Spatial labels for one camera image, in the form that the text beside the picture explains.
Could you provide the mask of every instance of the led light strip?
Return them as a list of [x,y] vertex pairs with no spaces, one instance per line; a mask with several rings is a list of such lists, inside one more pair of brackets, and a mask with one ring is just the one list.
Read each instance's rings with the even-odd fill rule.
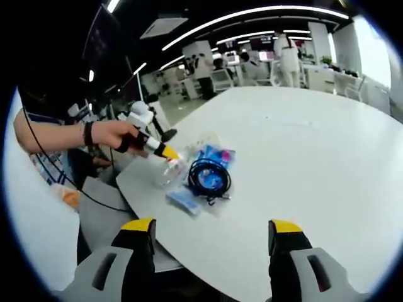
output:
[[258,13],[261,11],[276,11],[276,10],[281,10],[281,9],[295,9],[295,10],[300,10],[300,11],[315,11],[317,13],[324,13],[324,14],[331,14],[333,16],[342,18],[342,19],[349,19],[349,16],[346,14],[338,13],[337,11],[331,11],[330,9],[324,9],[324,8],[314,8],[312,6],[299,6],[299,5],[277,5],[277,6],[265,6],[262,8],[253,8],[253,9],[247,9],[245,11],[238,11],[233,14],[228,14],[227,16],[223,16],[220,18],[217,18],[215,20],[211,20],[210,22],[207,22],[203,25],[197,26],[196,28],[184,33],[183,35],[179,36],[175,40],[171,41],[167,45],[165,45],[162,48],[162,51],[167,50],[169,47],[173,46],[174,44],[177,44],[179,41],[183,40],[184,38],[198,32],[199,30],[202,30],[204,28],[207,28],[211,25],[214,25],[218,22],[225,21],[231,18],[235,18],[238,16],[242,16],[244,14],[251,14],[251,13]]
[[285,33],[310,33],[309,30],[283,30]]
[[133,72],[133,76],[135,76],[136,74],[138,74],[140,72],[140,70],[142,70],[144,68],[144,66],[146,66],[147,63],[143,63],[141,64],[141,66],[135,70],[135,72]]
[[257,33],[247,33],[245,35],[233,36],[231,38],[226,38],[224,40],[217,41],[216,45],[220,45],[220,44],[223,44],[225,42],[240,39],[240,38],[248,38],[250,36],[259,36],[259,35],[267,35],[269,33],[274,33],[274,32],[275,32],[274,30],[266,30],[266,31],[259,31]]
[[292,40],[308,40],[308,41],[312,40],[312,38],[308,38],[306,36],[289,36],[289,38]]
[[90,70],[88,75],[88,82],[92,82],[93,79],[94,79],[94,72]]
[[[216,43],[216,45],[220,45],[220,44],[223,44],[225,42],[236,40],[236,39],[239,39],[239,38],[246,38],[246,37],[249,38],[250,36],[267,35],[267,34],[274,33],[274,32],[275,32],[274,30],[268,30],[268,31],[259,31],[257,33],[246,33],[245,35],[233,36],[231,38],[226,38],[226,39],[220,40],[220,41],[218,41]],[[309,30],[285,30],[284,32],[285,33],[310,33]]]
[[113,13],[113,11],[115,10],[115,8],[118,6],[119,0],[111,0],[108,4],[107,10],[110,13]]
[[183,59],[183,58],[184,58],[184,55],[181,55],[179,58],[176,58],[176,59],[170,61],[170,63],[167,63],[167,64],[161,66],[161,68],[160,68],[159,70],[161,71],[161,70],[164,69],[165,67],[170,66],[171,64],[174,64],[175,62],[177,62],[177,61],[179,61],[179,60],[181,60],[181,59]]

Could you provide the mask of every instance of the ceiling vent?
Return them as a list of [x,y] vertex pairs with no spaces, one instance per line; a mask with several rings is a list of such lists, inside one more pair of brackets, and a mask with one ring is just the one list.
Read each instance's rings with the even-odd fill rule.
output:
[[148,29],[143,33],[140,39],[166,35],[187,20],[187,18],[158,18],[148,27]]

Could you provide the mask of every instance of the black cable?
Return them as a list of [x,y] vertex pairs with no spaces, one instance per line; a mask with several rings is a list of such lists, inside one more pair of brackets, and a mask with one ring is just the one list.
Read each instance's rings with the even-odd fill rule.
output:
[[49,170],[45,167],[45,165],[43,164],[43,162],[40,160],[40,157],[38,154],[35,154],[37,157],[37,160],[40,162],[40,164],[42,165],[43,169],[45,170],[45,172],[48,174],[48,176],[51,178],[51,180],[53,182],[56,182],[56,180],[54,179],[54,177],[51,175],[51,173],[49,172]]
[[[205,187],[200,182],[200,174],[205,173],[213,174],[221,180],[221,186],[218,187]],[[197,196],[206,196],[207,202],[210,206],[214,205],[215,198],[221,198],[231,187],[231,177],[226,168],[212,159],[198,159],[195,160],[189,169],[188,174],[189,188],[193,194]]]
[[[38,146],[39,146],[41,152],[44,154],[44,156],[46,156],[46,158],[52,163],[52,165],[56,168],[56,170],[57,170],[59,173],[63,174],[64,177],[65,177],[69,182],[71,182],[71,183],[73,184],[73,186],[76,187],[76,189],[77,189],[78,191],[82,192],[83,195],[85,195],[87,198],[89,198],[90,200],[94,201],[95,203],[99,204],[100,206],[104,206],[105,208],[108,208],[108,209],[111,209],[111,210],[115,210],[115,211],[118,211],[118,212],[126,212],[126,213],[128,212],[128,211],[126,211],[126,210],[114,208],[114,207],[112,207],[112,206],[108,206],[107,204],[100,203],[99,201],[95,200],[95,199],[92,198],[90,195],[88,195],[87,193],[85,193],[82,189],[79,189],[79,188],[77,187],[77,185],[74,183],[74,181],[71,180],[71,179],[69,179],[68,176],[67,176],[63,171],[61,171],[61,170],[59,169],[59,167],[56,166],[56,164],[52,161],[52,159],[49,157],[49,155],[46,153],[46,151],[42,148],[41,144],[40,144],[39,141],[38,141],[37,136],[35,135],[35,133],[34,133],[34,131],[33,131],[33,129],[32,129],[32,126],[31,126],[31,123],[30,123],[30,119],[28,118],[28,115],[27,115],[27,113],[26,113],[26,109],[25,109],[24,106],[23,106],[23,111],[24,111],[25,120],[26,120],[26,122],[28,123],[28,127],[30,127],[31,133],[32,133],[32,135],[33,135],[33,137],[34,137],[36,143],[38,144]],[[44,164],[41,160],[39,160],[39,162],[42,164],[42,167],[43,167],[43,168],[47,171],[47,173],[49,174],[47,168],[45,167],[45,164]]]
[[116,173],[116,170],[115,170],[115,163],[113,162],[112,148],[109,148],[109,152],[110,152],[110,154],[111,154],[111,163],[112,163],[113,177],[114,177],[114,178],[115,178],[115,180],[116,180],[117,173]]

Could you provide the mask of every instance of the round table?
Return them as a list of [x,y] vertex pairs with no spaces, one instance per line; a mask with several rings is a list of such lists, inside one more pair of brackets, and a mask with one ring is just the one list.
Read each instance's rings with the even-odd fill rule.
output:
[[238,301],[271,296],[268,221],[299,225],[361,292],[386,276],[403,234],[403,126],[351,99],[284,87],[230,89],[175,128],[174,147],[214,131],[236,150],[232,199],[196,218],[167,203],[154,159],[134,160],[118,185],[158,241],[187,269]]

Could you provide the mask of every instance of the human hand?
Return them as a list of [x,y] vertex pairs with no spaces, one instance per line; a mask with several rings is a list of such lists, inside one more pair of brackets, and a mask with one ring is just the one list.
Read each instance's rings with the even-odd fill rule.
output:
[[[122,144],[122,137],[130,133],[137,137],[139,131],[127,121],[96,121],[91,129],[93,143],[106,145],[117,149]],[[133,146],[129,146],[127,152],[147,157],[148,153]]]
[[106,168],[109,167],[112,164],[112,162],[110,162],[109,160],[102,159],[101,157],[94,157],[93,164],[97,167]]

